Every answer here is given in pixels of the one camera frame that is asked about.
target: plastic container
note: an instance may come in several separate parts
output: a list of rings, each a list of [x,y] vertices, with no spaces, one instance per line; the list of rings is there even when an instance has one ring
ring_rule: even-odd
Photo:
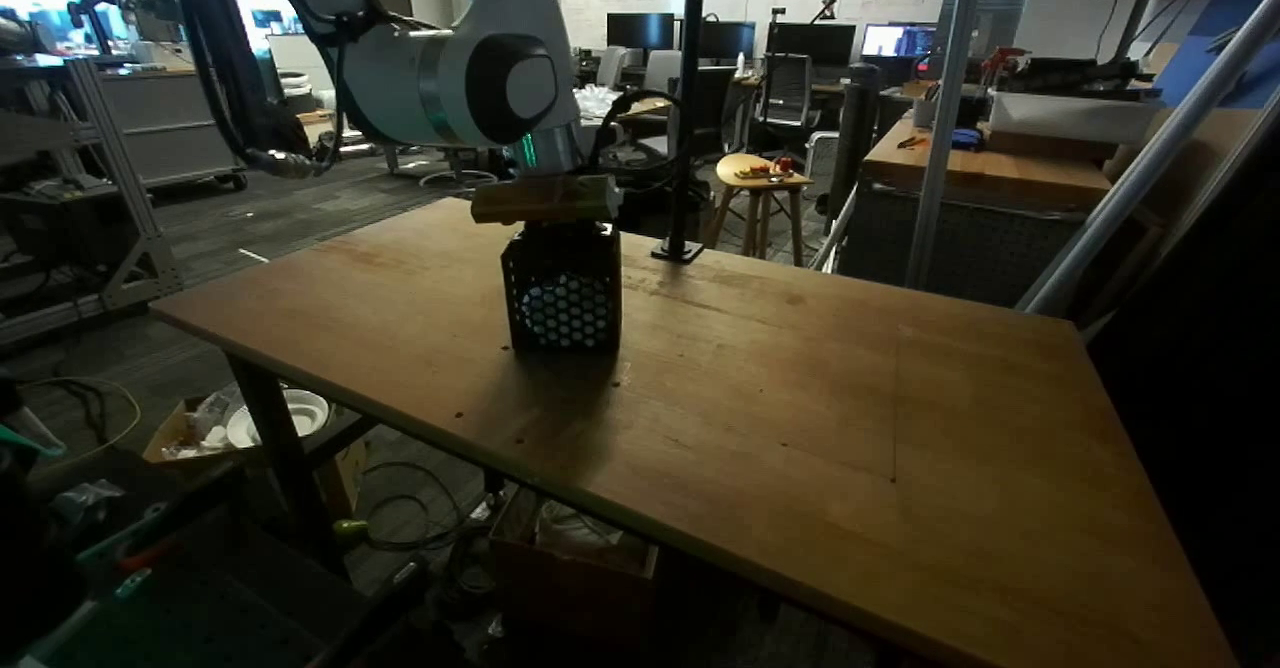
[[[992,90],[988,128],[1047,138],[1142,143],[1161,107],[1165,107],[1162,100],[1130,102]]]

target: table leg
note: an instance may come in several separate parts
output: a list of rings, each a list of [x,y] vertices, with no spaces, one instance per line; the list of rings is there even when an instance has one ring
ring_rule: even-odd
[[[724,218],[728,216],[728,203],[732,202],[736,195],[737,195],[736,188],[730,188],[730,186],[724,186],[724,189],[721,193],[721,203],[719,206],[716,207],[716,218],[713,218],[712,220],[712,227],[709,230],[710,234],[707,237],[707,239],[703,241],[707,248],[716,248],[716,244],[719,243],[719,234],[724,229]]]
[[[746,227],[742,230],[742,255],[755,255],[756,220],[760,214],[760,191],[749,191],[750,200],[746,203]]]
[[[791,198],[791,258],[796,266],[804,266],[804,223],[800,221],[800,189],[787,191]]]
[[[773,193],[769,191],[760,200],[760,235],[755,238],[755,255],[768,261],[769,258],[769,218],[773,218]]]
[[[271,466],[275,485],[297,527],[297,535],[320,566],[347,580],[347,567],[333,539],[329,513],[307,466],[302,440],[293,429],[293,418],[289,416],[288,404],[284,403],[280,381],[266,369],[233,354],[227,356],[227,362],[230,363],[232,375],[236,376],[244,404],[253,417],[257,435],[262,439],[262,450]]]

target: hexagonal mesh pattern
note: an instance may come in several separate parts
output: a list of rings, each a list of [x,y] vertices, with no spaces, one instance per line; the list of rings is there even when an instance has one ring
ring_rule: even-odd
[[[516,349],[616,351],[622,321],[618,232],[598,223],[520,232],[502,255]]]

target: cardboard box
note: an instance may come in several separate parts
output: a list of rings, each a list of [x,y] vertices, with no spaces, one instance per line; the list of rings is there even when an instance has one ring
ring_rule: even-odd
[[[183,399],[169,413],[169,417],[164,418],[164,422],[156,427],[156,433],[152,434],[146,450],[142,450],[142,458],[148,463],[155,463],[165,468],[165,471],[175,475],[183,484],[198,480],[200,476],[224,459],[242,459],[251,468],[266,468],[266,457],[260,448],[233,448],[223,453],[192,456],[189,458],[169,458],[164,454],[164,449],[169,445],[195,443],[195,436],[191,435],[191,430],[187,427],[187,413],[198,408],[205,398],[206,395],[196,395],[195,398]],[[366,449],[365,440],[361,439],[348,445],[346,450],[330,459],[330,462],[316,468],[316,482],[320,486],[320,495],[325,500],[325,505],[329,507],[329,513],[333,514],[334,520],[351,518],[360,491],[360,477],[365,471],[366,463],[369,463],[369,450]]]
[[[644,645],[654,627],[658,546],[635,536],[639,571],[559,555],[534,545],[544,499],[517,489],[489,532],[504,614],[584,637]]]

